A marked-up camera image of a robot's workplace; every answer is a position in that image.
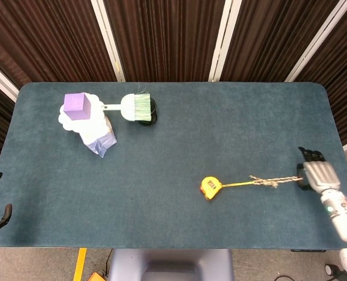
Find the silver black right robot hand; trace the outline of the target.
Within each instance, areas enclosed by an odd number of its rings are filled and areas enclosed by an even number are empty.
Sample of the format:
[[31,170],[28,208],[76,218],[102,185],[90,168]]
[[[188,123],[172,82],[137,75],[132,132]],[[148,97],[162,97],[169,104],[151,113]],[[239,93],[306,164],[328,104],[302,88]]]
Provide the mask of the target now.
[[325,160],[318,150],[298,149],[304,157],[304,163],[297,164],[298,187],[322,194],[325,190],[340,190],[341,182],[333,166]]

